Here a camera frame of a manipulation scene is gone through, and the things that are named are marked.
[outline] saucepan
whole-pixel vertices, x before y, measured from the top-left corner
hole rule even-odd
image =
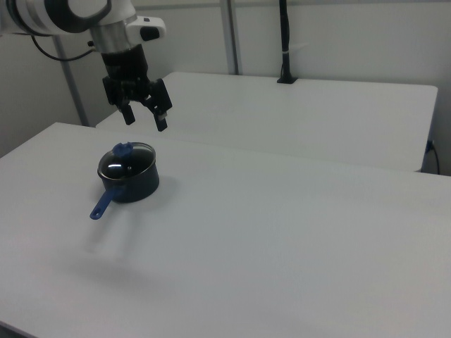
[[[140,142],[114,146],[101,158],[97,174],[104,183],[105,192],[91,213],[93,220],[102,217],[111,201],[140,201],[153,194],[160,183],[155,150]]]

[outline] black pole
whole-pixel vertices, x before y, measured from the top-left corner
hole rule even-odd
[[[291,76],[290,72],[290,21],[288,20],[287,0],[279,0],[280,7],[280,31],[282,33],[282,73],[278,83],[291,85],[297,77]]]

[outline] white wall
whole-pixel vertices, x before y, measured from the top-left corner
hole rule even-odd
[[[444,173],[451,175],[451,3],[335,4],[288,10],[291,43],[309,44],[291,56],[295,75],[439,88],[431,136]],[[243,74],[278,76],[278,7],[238,4],[237,31]],[[426,167],[435,170],[430,161]]]
[[[40,42],[56,53],[50,38]],[[55,122],[80,124],[61,64],[29,37],[0,37],[0,157]]]
[[[155,1],[137,0],[135,4]],[[228,59],[224,39],[221,9],[214,7],[171,8],[139,11],[139,15],[162,18],[168,33],[164,39],[144,45],[149,64],[149,79],[164,77],[173,71],[228,74]],[[78,55],[86,50],[91,37],[84,35],[63,37],[68,56]],[[101,79],[106,76],[100,55],[91,55],[71,63],[71,69],[80,93],[90,125],[96,125],[116,107],[110,106]]]

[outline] white table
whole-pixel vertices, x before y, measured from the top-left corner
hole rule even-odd
[[[368,165],[421,169],[437,88],[408,84],[172,73],[174,107],[159,134],[153,115],[133,104],[137,122],[114,113],[104,130],[144,134]]]
[[[158,190],[89,213],[100,157]],[[0,159],[0,321],[41,338],[448,338],[451,180],[56,124]]]

